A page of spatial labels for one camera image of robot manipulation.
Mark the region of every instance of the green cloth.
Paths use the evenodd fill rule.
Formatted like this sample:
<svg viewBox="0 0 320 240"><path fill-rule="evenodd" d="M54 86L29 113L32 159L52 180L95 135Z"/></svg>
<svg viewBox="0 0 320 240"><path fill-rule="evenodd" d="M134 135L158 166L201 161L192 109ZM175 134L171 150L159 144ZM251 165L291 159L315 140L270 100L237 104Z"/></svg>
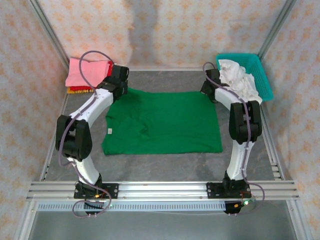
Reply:
<svg viewBox="0 0 320 240"><path fill-rule="evenodd" d="M200 92L129 88L105 118L106 155L222 152L215 105Z"/></svg>

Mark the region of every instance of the white cloth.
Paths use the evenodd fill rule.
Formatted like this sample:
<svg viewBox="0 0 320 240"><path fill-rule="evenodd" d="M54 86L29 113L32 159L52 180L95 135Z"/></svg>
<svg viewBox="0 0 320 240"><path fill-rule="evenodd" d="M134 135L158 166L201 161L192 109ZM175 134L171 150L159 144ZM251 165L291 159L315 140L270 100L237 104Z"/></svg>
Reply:
<svg viewBox="0 0 320 240"><path fill-rule="evenodd" d="M247 74L243 66L232 60L221 59L219 64L222 84L228 84L230 90L234 91L246 102L256 100L259 104L262 103L252 74Z"/></svg>

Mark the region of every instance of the wall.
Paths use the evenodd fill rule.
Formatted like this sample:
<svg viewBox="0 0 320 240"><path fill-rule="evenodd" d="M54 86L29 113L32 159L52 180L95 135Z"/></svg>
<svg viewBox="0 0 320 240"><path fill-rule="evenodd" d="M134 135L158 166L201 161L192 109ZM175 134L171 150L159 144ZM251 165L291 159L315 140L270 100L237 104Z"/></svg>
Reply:
<svg viewBox="0 0 320 240"><path fill-rule="evenodd" d="M39 180L66 72L26 0L0 4L0 239L13 238Z"/></svg>
<svg viewBox="0 0 320 240"><path fill-rule="evenodd" d="M39 2L71 57L100 50L130 67L199 68L217 53L258 53L285 0Z"/></svg>
<svg viewBox="0 0 320 240"><path fill-rule="evenodd" d="M320 5L298 0L263 61L267 103L286 175L297 181L312 234L320 239Z"/></svg>

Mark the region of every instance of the plastic basket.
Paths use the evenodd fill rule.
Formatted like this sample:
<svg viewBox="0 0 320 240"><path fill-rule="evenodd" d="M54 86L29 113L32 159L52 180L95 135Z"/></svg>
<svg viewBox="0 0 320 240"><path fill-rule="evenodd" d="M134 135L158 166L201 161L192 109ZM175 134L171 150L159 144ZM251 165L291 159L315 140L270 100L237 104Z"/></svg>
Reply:
<svg viewBox="0 0 320 240"><path fill-rule="evenodd" d="M264 102L274 98L268 78L257 55L252 53L224 53L218 54L215 59L219 70L219 60L221 59L237 62L240 66L245 68L247 74L253 75L255 88Z"/></svg>

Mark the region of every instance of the pink cloth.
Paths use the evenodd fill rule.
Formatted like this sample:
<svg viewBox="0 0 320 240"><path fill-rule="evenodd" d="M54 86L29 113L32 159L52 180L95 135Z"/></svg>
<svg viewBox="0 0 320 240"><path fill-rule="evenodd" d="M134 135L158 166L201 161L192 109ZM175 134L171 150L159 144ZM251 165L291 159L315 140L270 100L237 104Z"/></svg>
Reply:
<svg viewBox="0 0 320 240"><path fill-rule="evenodd" d="M98 86L108 74L108 61L92 61L82 60L81 69L85 78L94 87ZM79 71L79 59L70 58L69 74L65 80L66 87L88 86L81 77Z"/></svg>

